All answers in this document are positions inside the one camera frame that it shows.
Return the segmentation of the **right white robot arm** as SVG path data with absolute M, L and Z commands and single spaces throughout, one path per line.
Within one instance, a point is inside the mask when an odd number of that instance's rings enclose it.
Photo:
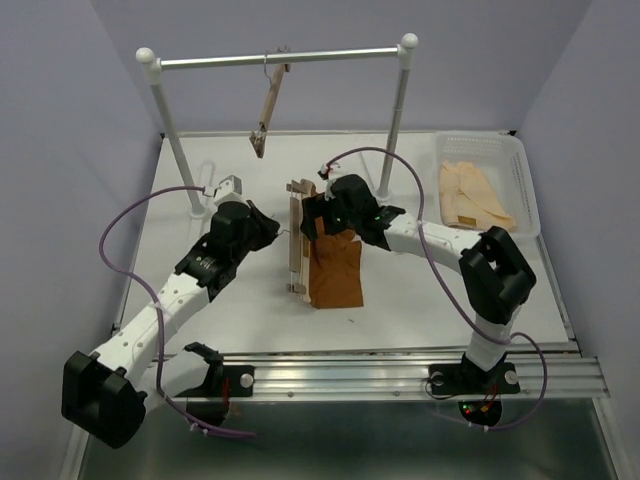
M 471 232 L 422 222 L 401 207 L 380 204 L 355 174 L 331 181 L 326 192 L 303 199 L 301 207 L 301 231 L 310 241 L 351 230 L 370 246 L 412 254 L 432 268 L 458 273 L 475 317 L 452 376 L 472 390 L 498 379 L 514 320 L 537 282 L 506 230 L 493 226 Z

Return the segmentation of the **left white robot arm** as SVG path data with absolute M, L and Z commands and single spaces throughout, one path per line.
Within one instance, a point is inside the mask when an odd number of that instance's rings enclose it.
M 279 223 L 251 201 L 218 205 L 210 229 L 176 264 L 150 303 L 92 353 L 74 352 L 63 367 L 62 416 L 111 448 L 124 446 L 146 415 L 148 395 L 137 389 L 153 359 L 196 313 L 236 277 L 251 252 L 270 246 Z

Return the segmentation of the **wooden clip hanger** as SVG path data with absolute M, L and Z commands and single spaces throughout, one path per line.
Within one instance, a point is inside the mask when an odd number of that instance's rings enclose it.
M 315 184 L 307 179 L 291 180 L 286 185 L 289 193 L 289 260 L 290 280 L 287 291 L 296 295 L 301 301 L 310 303 L 310 242 L 301 231 L 303 221 L 302 201 L 315 193 Z
M 258 159 L 264 158 L 269 126 L 270 126 L 273 112 L 277 103 L 283 77 L 285 73 L 288 73 L 291 70 L 290 63 L 283 63 L 283 64 L 278 64 L 275 67 L 273 73 L 270 74 L 267 71 L 268 55 L 269 55 L 269 52 L 266 52 L 264 55 L 263 74 L 269 82 L 269 88 L 267 90 L 264 105 L 261 111 L 261 115 L 259 117 L 257 129 L 255 131 L 252 131 L 251 134 L 249 135 L 249 142 Z

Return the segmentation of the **brown underwear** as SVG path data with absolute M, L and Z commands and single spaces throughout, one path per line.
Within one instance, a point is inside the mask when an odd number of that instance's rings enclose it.
M 302 234 L 303 255 L 309 260 L 310 304 L 316 309 L 363 307 L 362 242 L 354 230 L 326 235 L 321 218 L 315 219 L 315 225 L 315 241 Z

